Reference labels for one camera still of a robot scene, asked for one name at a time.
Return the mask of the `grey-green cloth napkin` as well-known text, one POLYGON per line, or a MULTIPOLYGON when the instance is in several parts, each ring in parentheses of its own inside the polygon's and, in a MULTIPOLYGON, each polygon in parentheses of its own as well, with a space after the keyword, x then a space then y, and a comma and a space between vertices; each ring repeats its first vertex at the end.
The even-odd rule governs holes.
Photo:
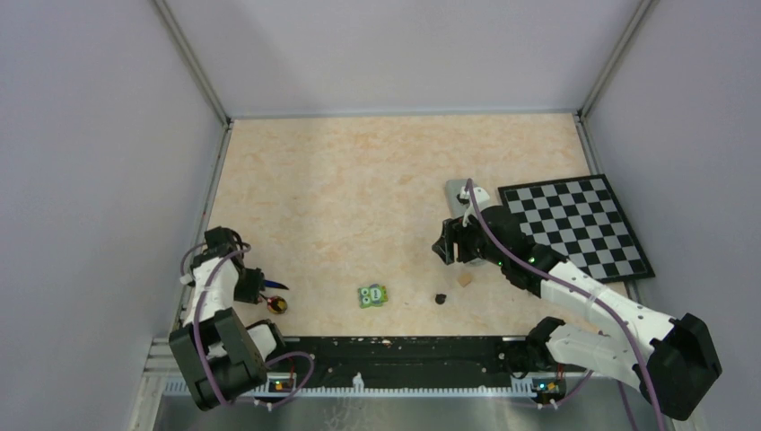
POLYGON ((447 180, 444 186, 444 193, 450 209, 451 218, 461 219, 461 228, 465 227, 465 245, 462 248, 464 254, 459 254, 460 262, 470 267, 477 267, 486 264, 484 259, 477 256, 472 247, 471 240, 482 240, 484 232, 481 224, 477 220, 471 208, 471 202, 468 192, 466 191, 466 180, 447 180))

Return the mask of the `blue pen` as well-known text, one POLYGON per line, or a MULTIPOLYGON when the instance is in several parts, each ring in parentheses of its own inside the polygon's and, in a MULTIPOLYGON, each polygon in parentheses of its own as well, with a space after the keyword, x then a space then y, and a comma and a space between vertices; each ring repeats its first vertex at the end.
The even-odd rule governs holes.
POLYGON ((271 281, 271 280, 266 280, 266 279, 264 280, 263 287, 265 289, 279 289, 279 290, 288 290, 289 289, 289 287, 284 285, 284 284, 281 284, 281 283, 278 283, 278 282, 275 282, 275 281, 271 281))

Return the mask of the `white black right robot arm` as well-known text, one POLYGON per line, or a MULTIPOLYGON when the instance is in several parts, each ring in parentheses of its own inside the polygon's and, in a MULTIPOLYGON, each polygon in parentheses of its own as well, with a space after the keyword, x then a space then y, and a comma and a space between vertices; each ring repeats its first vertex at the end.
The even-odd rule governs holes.
POLYGON ((534 242, 506 207, 469 209, 442 222, 432 246, 444 264, 484 260, 513 285, 559 305, 595 327, 544 318, 528 335, 526 357, 538 370, 577 365, 638 390, 662 415, 688 420, 722 374, 707 325, 675 318, 601 284, 569 257, 534 242))

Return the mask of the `red yellow ball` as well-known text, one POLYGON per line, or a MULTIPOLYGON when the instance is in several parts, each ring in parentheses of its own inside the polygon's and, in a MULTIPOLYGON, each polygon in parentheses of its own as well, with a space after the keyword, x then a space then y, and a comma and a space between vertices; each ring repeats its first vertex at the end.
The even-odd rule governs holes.
POLYGON ((284 314, 288 310, 288 302, 281 296, 267 299, 267 309, 273 314, 284 314))

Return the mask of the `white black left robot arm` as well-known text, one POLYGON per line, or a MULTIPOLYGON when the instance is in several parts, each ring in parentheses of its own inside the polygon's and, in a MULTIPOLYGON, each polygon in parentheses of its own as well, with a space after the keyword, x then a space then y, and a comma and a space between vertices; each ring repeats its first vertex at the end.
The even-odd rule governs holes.
POLYGON ((268 320, 246 326, 236 302, 267 302, 267 288, 280 284, 259 268, 248 268, 250 246, 228 227, 205 232, 181 261, 180 281, 192 289, 184 321, 169 336, 169 347, 196 406, 208 411, 227 405, 267 381, 267 371, 286 363, 287 346, 268 320))

